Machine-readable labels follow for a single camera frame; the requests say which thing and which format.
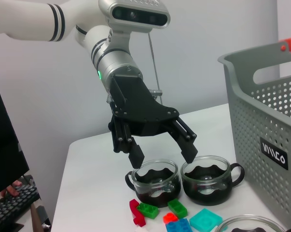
white wall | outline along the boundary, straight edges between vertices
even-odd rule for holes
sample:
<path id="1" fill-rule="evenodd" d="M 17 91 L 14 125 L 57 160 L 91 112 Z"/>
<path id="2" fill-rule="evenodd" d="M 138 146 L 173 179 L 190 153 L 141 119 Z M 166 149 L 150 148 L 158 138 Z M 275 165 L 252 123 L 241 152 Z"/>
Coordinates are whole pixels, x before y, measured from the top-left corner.
<path id="1" fill-rule="evenodd" d="M 171 24 L 153 31 L 152 42 L 164 104 L 181 113 L 227 102 L 220 55 L 277 40 L 275 0 L 165 4 Z M 148 88 L 155 88 L 147 35 L 133 34 L 130 47 Z M 105 90 L 72 35 L 60 43 L 0 35 L 0 92 L 52 219 L 69 144 L 107 132 Z"/>
<path id="2" fill-rule="evenodd" d="M 277 0 L 278 37 L 280 40 L 291 38 L 291 0 Z M 291 75 L 291 62 L 280 66 L 280 76 Z"/>

keyboard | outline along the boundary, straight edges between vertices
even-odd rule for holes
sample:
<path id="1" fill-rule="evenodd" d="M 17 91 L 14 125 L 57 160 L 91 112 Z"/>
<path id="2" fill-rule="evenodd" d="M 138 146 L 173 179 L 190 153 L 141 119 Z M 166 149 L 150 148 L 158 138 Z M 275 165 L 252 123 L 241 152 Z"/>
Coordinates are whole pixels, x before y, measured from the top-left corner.
<path id="1" fill-rule="evenodd" d="M 15 188 L 19 195 L 12 197 L 10 194 L 0 199 L 0 231 L 8 227 L 40 196 L 36 185 L 22 185 Z"/>

computer monitor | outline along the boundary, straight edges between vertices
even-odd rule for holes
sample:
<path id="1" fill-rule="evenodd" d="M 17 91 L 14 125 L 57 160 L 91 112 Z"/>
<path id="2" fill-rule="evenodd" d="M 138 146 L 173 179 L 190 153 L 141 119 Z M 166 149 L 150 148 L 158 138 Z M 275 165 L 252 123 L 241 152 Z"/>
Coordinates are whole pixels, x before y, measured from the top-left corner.
<path id="1" fill-rule="evenodd" d="M 0 191 L 28 171 L 6 108 L 0 96 Z"/>

mug handle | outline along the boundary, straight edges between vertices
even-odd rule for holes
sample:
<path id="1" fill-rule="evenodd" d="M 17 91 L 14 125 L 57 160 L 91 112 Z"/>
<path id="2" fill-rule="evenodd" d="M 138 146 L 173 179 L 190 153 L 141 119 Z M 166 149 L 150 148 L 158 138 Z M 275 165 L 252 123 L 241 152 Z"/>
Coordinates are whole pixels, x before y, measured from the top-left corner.
<path id="1" fill-rule="evenodd" d="M 231 171 L 236 168 L 236 167 L 239 167 L 241 169 L 241 173 L 240 173 L 240 176 L 238 177 L 238 179 L 236 179 L 235 181 L 232 182 L 232 187 L 235 187 L 237 186 L 239 183 L 242 182 L 242 180 L 244 179 L 244 176 L 245 176 L 245 170 L 244 168 L 242 167 L 242 165 L 238 164 L 238 163 L 233 163 L 231 164 Z"/>
<path id="2" fill-rule="evenodd" d="M 130 187 L 133 191 L 135 191 L 135 186 L 131 183 L 129 176 L 132 174 L 132 171 L 128 172 L 125 176 L 125 181 L 128 187 Z"/>

person's hand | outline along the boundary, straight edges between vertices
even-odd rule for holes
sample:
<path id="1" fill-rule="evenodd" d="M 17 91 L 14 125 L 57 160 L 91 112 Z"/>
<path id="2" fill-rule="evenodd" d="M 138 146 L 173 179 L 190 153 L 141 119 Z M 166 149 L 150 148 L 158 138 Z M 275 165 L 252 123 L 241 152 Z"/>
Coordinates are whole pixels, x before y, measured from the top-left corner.
<path id="1" fill-rule="evenodd" d="M 16 180 L 12 183 L 12 186 L 9 185 L 6 189 L 4 189 L 3 191 L 0 192 L 0 195 L 2 197 L 4 197 L 6 195 L 6 192 L 9 192 L 10 195 L 12 195 L 13 197 L 17 197 L 19 195 L 19 192 L 17 190 L 14 189 L 14 186 L 21 186 L 22 182 Z"/>

